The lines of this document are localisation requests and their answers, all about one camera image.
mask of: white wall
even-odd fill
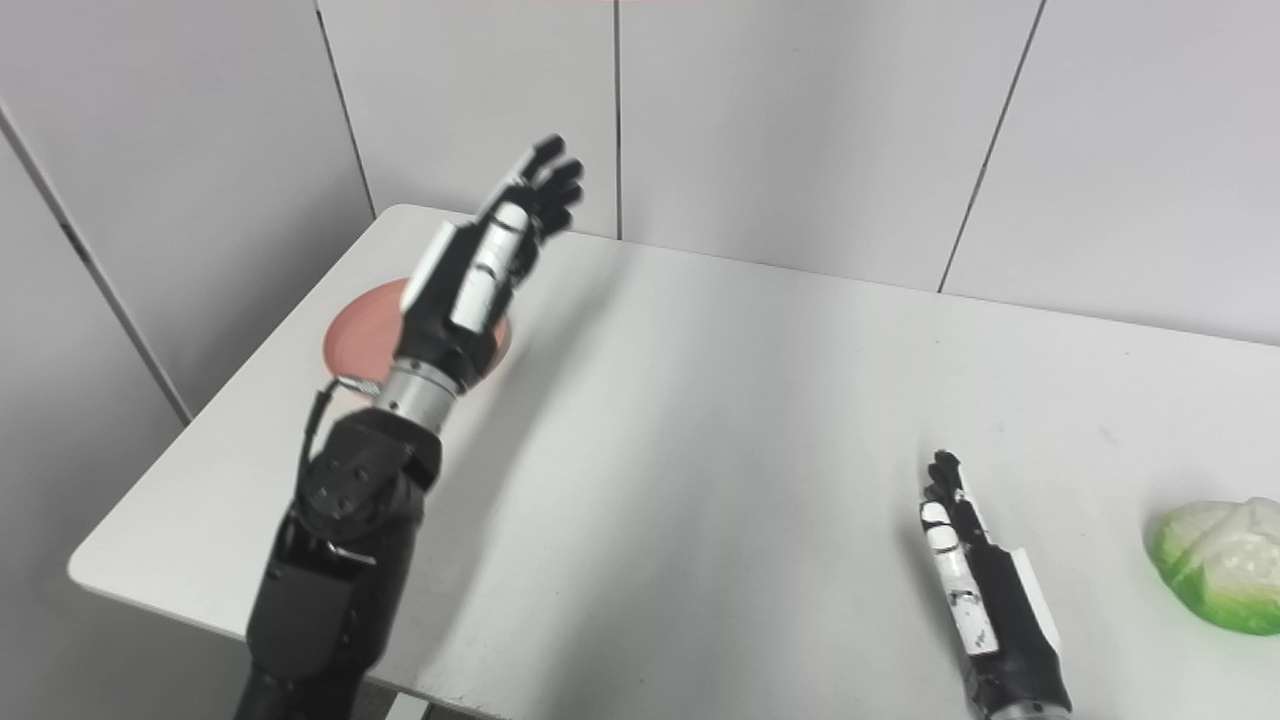
[[[0,105],[201,407],[371,220],[311,0],[12,0]]]
[[[1036,8],[622,3],[623,237],[937,288]]]
[[[946,292],[1280,343],[1277,28],[1050,0]]]
[[[225,720],[238,643],[67,578],[180,424],[3,138],[0,247],[0,714]]]
[[[575,229],[617,228],[613,4],[320,0],[351,123],[383,210],[474,213],[558,132],[586,165]]]

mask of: wall seam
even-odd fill
[[[76,256],[79,258],[81,264],[84,266],[90,278],[92,278],[93,284],[97,286],[97,291],[101,293],[102,300],[106,301],[111,314],[115,315],[116,322],[120,323],[122,329],[124,329],[124,334],[129,338],[129,342],[133,343],[133,350],[142,359],[142,364],[146,366],[155,383],[160,387],[160,392],[164,395],[165,401],[169,402],[169,406],[173,409],[174,414],[178,415],[178,419],[183,425],[191,424],[191,410],[182,400],[182,396],[178,395],[178,388],[174,386],[173,378],[170,378],[169,373],[160,365],[160,361],[156,359],[150,343],[147,343],[146,338],[142,336],[142,331],[138,328],[137,323],[133,322],[133,318],[129,316],[119,293],[115,292],[111,282],[108,279],[106,274],[102,273],[102,269],[95,260],[92,251],[87,245],[84,245],[83,240],[81,240],[79,232],[76,231],[74,223],[72,223],[67,210],[58,200],[58,195],[54,192],[52,186],[45,178],[44,173],[40,172],[40,165],[36,164],[36,159],[22,142],[22,138],[18,136],[18,129],[14,127],[13,122],[9,119],[9,114],[3,106],[0,106],[0,136],[3,136],[4,140],[9,142],[9,146],[13,147],[13,152],[18,156],[18,161],[22,164],[23,170],[26,170],[28,179],[31,179],[31,183],[36,187],[36,191],[45,201],[45,206],[49,208],[49,213],[61,228],[63,234],[70,243]]]
[[[324,40],[324,53],[329,58],[329,70],[333,73],[333,86],[338,90],[338,105],[342,106],[342,119],[347,123],[347,137],[351,138],[351,150],[356,154],[356,169],[360,170],[360,183],[365,188],[365,200],[369,202],[369,214],[378,217],[374,208],[374,193],[369,190],[369,176],[365,173],[365,159],[360,155],[360,143],[356,142],[356,127],[351,124],[351,111],[347,110],[347,94],[342,90],[342,78],[338,77],[338,63],[333,59],[333,45],[329,42],[329,29],[324,26],[324,14],[320,12],[320,3],[316,0],[316,22],[320,23],[320,37]]]
[[[622,12],[621,0],[613,0],[613,192],[614,232],[622,240]]]
[[[951,277],[951,265],[956,260],[956,251],[960,250],[960,240],[964,237],[964,231],[969,225],[969,215],[973,214],[973,206],[978,201],[978,192],[982,191],[982,181],[987,179],[987,165],[991,163],[991,155],[996,150],[996,141],[1000,138],[1000,131],[1005,127],[1005,115],[1009,114],[1009,106],[1014,100],[1014,91],[1018,90],[1018,81],[1023,76],[1023,65],[1027,64],[1027,56],[1032,51],[1032,42],[1036,40],[1036,31],[1039,29],[1041,17],[1044,14],[1044,6],[1048,5],[1048,0],[1041,0],[1038,8],[1036,8],[1036,18],[1032,20],[1030,32],[1027,33],[1027,44],[1023,45],[1023,54],[1018,58],[1018,67],[1014,69],[1014,77],[1009,83],[1009,92],[1005,94],[1005,104],[1000,108],[1000,117],[996,119],[996,128],[991,133],[991,142],[987,145],[987,154],[982,158],[982,167],[978,168],[978,177],[974,179],[973,191],[969,193],[969,204],[965,205],[964,217],[960,219],[960,229],[956,231],[956,240],[951,243],[951,254],[947,255],[947,264],[942,269],[942,279],[938,282],[937,292],[942,292],[947,286],[947,278]]]

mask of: black robotic arm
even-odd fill
[[[387,648],[440,469],[440,427],[498,350],[494,329],[543,242],[567,228],[582,164],[549,137],[521,159],[466,224],[444,224],[419,261],[404,320],[372,407],[311,438],[339,380],[305,429],[297,487],[250,618],[252,669],[237,720],[346,720],[365,673]]]

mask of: green cabbage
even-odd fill
[[[1151,560],[1204,620],[1242,633],[1280,633],[1280,503],[1193,502],[1161,518]]]

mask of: white tabletop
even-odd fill
[[[73,578],[241,637],[329,320],[453,217],[384,213]],[[517,720],[966,719],[915,520],[945,446],[1036,561],[1080,717],[1280,705],[1280,641],[1196,619],[1142,548],[1174,503],[1280,495],[1280,348],[580,234],[513,325],[445,428],[392,685]]]

